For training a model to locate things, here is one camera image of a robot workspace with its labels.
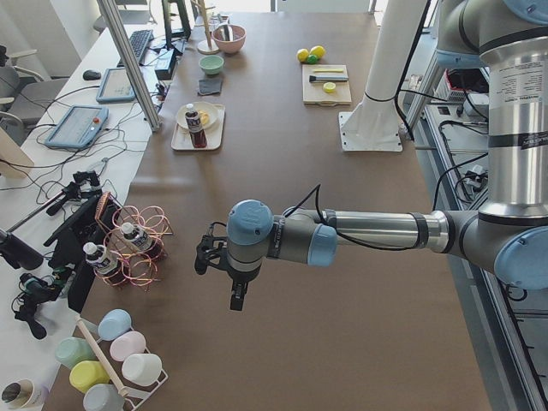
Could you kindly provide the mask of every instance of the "sauce bottle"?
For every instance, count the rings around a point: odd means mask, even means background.
[[[206,132],[202,127],[199,112],[194,108],[193,104],[187,104],[187,112],[185,113],[187,120],[188,132],[190,140],[194,148],[204,148],[207,146]]]

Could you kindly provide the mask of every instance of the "mug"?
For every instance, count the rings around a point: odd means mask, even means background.
[[[109,374],[99,361],[81,361],[74,366],[68,377],[70,384],[84,394],[95,384],[106,384]]]
[[[8,409],[31,408],[42,405],[49,391],[30,379],[20,379],[4,388],[2,401]]]
[[[72,370],[81,361],[95,360],[95,354],[83,338],[69,337],[57,345],[55,358],[69,370]]]
[[[162,360],[155,354],[131,354],[122,364],[122,375],[132,383],[147,387],[162,373]]]
[[[96,384],[84,395],[86,411],[122,411],[124,399],[111,384]]]
[[[141,354],[145,350],[145,336],[138,331],[128,331],[112,342],[110,356],[113,360],[124,361],[131,354]]]
[[[131,317],[127,311],[117,308],[108,312],[99,323],[99,336],[105,341],[116,340],[131,330]]]

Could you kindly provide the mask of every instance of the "computer mouse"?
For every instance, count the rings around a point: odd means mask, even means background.
[[[84,80],[99,80],[101,78],[101,73],[95,70],[86,70],[82,77]]]

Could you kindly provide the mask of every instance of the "green bowl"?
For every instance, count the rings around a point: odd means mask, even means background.
[[[200,68],[208,75],[219,74],[223,65],[224,59],[220,56],[205,56],[200,59]]]

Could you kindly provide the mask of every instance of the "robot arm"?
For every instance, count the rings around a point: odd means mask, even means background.
[[[405,4],[390,1],[387,16]],[[444,0],[441,7],[440,65],[490,69],[487,202],[479,211],[427,215],[299,210],[273,216],[259,201],[242,201],[229,214],[227,236],[213,236],[212,226],[203,236],[195,263],[199,274],[208,265],[228,272],[232,309],[242,309],[264,257],[329,265],[337,244],[349,243],[393,251],[427,247],[467,259],[504,283],[548,288],[548,2]],[[378,42],[398,30],[384,24]],[[375,104],[385,104],[369,103],[373,113]]]
[[[542,271],[527,271],[524,275],[522,269],[523,261],[531,258],[522,245],[529,241],[531,232],[534,229],[526,226],[482,222],[475,211],[399,214],[299,209],[284,216],[272,215],[260,201],[245,200],[230,211],[227,236],[214,236],[212,225],[202,237],[196,247],[194,268],[199,274],[205,274],[209,265],[226,271],[233,281],[230,308],[237,311],[243,308],[248,285],[259,275],[263,258],[327,266],[338,245],[356,244],[384,251],[429,248],[434,253],[468,259],[490,272],[500,271],[506,283],[540,289],[548,287]],[[536,244],[546,240],[545,234],[534,236],[538,237]],[[504,267],[496,271],[497,259],[507,255],[502,250],[509,244],[517,245],[524,255],[514,256],[511,267],[504,261]]]

